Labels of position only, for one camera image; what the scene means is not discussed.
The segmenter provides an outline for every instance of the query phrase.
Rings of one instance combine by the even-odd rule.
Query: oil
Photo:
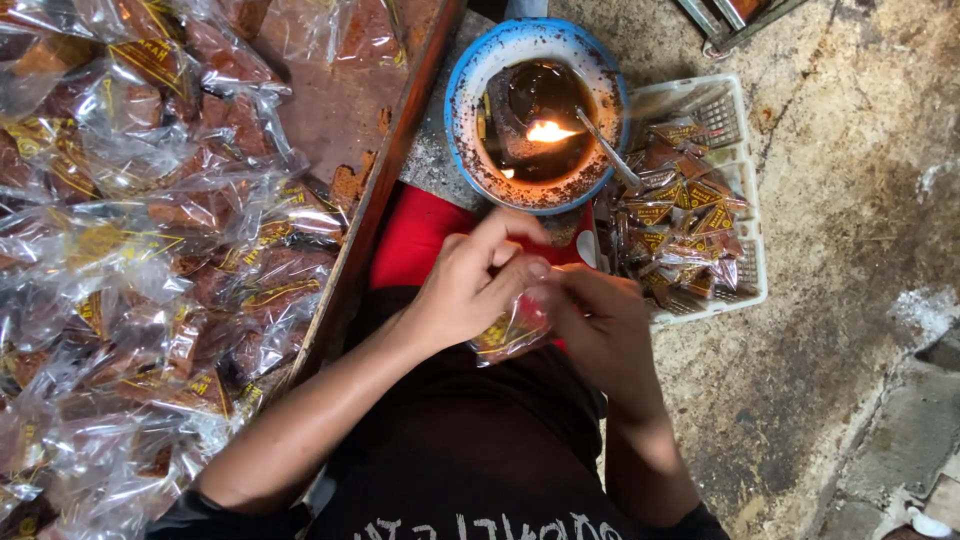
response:
[[[484,148],[501,170],[513,170],[515,180],[559,179],[583,161],[594,143],[576,113],[579,106],[590,119],[595,117],[589,89],[558,61],[536,59],[507,67],[491,79],[487,94],[479,109],[493,110],[484,122]],[[556,122],[577,134],[551,143],[526,140],[527,130],[538,121]],[[505,136],[512,140],[503,140]]]

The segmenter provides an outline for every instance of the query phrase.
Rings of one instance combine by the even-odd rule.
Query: concrete floor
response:
[[[655,352],[731,536],[816,536],[887,375],[956,314],[960,5],[810,0],[717,63],[672,2],[551,0],[550,14],[604,41],[630,87],[740,76],[770,297],[660,331]],[[905,292],[939,303],[894,317]]]

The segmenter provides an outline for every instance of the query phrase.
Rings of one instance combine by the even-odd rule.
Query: flame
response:
[[[557,142],[564,140],[569,136],[574,136],[578,132],[569,132],[562,130],[557,122],[551,120],[537,120],[533,126],[527,130],[527,139],[534,142]]]

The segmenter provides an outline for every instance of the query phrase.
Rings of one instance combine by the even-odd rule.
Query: white plastic basket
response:
[[[648,119],[689,115],[712,133],[718,133],[703,141],[710,147],[705,160],[717,167],[733,191],[750,202],[750,209],[739,215],[736,222],[737,235],[746,252],[737,264],[736,292],[719,287],[712,300],[681,292],[673,295],[673,302],[667,309],[658,307],[650,299],[652,327],[702,319],[763,302],[767,298],[767,271],[756,196],[756,168],[750,158],[750,132],[740,79],[732,73],[684,79],[638,88],[629,92],[629,96],[632,117],[641,123]]]

